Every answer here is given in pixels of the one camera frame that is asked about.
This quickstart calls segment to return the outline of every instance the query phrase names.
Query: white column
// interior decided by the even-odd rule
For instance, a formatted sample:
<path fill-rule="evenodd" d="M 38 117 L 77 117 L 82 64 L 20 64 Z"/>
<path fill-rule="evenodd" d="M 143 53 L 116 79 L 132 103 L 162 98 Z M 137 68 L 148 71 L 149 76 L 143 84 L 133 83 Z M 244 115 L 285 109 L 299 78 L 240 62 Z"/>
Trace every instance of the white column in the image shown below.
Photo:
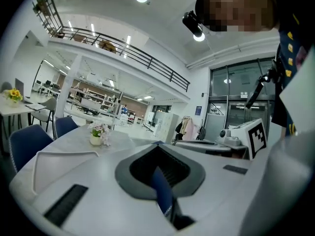
<path fill-rule="evenodd" d="M 56 108 L 57 118 L 63 117 L 64 107 L 68 99 L 69 91 L 72 86 L 73 80 L 75 79 L 75 76 L 77 74 L 77 71 L 79 71 L 81 60 L 82 60 L 82 55 L 78 55 L 75 58 L 70 70 L 68 71 L 67 76 L 64 79 L 63 88 L 61 90 L 61 93 L 57 102 L 57 108 Z"/>

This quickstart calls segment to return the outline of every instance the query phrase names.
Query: potted plant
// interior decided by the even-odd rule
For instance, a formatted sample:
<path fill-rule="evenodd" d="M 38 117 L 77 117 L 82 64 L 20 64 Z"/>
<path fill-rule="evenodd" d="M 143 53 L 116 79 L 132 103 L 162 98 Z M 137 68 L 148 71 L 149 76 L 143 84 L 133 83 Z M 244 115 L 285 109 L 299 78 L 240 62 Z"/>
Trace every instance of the potted plant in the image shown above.
<path fill-rule="evenodd" d="M 108 141 L 109 128 L 105 123 L 101 121 L 94 121 L 89 125 L 88 129 L 92 130 L 90 137 L 90 143 L 92 145 L 100 146 L 101 144 L 104 144 L 106 146 L 110 146 Z"/>
<path fill-rule="evenodd" d="M 21 95 L 20 91 L 18 91 L 15 88 L 11 90 L 6 90 L 4 92 L 4 95 L 6 96 L 8 104 L 11 107 L 17 107 L 19 105 L 19 101 L 23 99 L 23 96 Z"/>

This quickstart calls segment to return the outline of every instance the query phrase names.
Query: flower vase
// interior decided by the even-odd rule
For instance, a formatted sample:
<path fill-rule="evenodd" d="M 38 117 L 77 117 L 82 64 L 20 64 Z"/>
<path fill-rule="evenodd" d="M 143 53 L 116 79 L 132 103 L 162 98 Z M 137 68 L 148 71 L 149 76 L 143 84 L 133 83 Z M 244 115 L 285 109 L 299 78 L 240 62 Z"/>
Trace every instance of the flower vase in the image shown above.
<path fill-rule="evenodd" d="M 18 101 L 14 101 L 11 99 L 7 99 L 7 103 L 11 108 L 17 108 L 19 106 L 19 102 Z"/>
<path fill-rule="evenodd" d="M 102 140 L 101 140 L 100 137 L 96 137 L 96 136 L 91 134 L 90 143 L 92 145 L 94 145 L 94 146 L 101 146 L 102 145 Z"/>

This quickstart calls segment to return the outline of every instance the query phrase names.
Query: metal railing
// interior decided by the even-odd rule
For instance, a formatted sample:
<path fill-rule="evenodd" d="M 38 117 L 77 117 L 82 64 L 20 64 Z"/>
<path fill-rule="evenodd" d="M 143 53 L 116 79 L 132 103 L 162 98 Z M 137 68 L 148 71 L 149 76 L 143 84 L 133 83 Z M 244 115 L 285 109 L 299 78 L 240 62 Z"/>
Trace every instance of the metal railing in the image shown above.
<path fill-rule="evenodd" d="M 36 0 L 33 2 L 33 7 L 35 13 L 41 19 L 42 25 L 52 37 L 85 43 L 123 56 L 125 59 L 132 59 L 143 65 L 146 69 L 151 69 L 166 77 L 170 82 L 175 83 L 186 92 L 188 91 L 188 86 L 190 85 L 188 80 L 142 50 L 100 32 L 64 26 L 57 12 L 54 0 Z"/>

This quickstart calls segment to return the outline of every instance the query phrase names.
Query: computer monitor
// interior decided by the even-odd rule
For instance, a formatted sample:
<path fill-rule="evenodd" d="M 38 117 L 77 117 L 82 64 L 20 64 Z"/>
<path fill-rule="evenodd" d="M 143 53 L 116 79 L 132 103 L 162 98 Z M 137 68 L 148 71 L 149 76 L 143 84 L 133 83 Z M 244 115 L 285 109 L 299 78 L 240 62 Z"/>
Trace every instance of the computer monitor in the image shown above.
<path fill-rule="evenodd" d="M 15 78 L 15 88 L 20 91 L 20 94 L 24 97 L 24 83 Z"/>

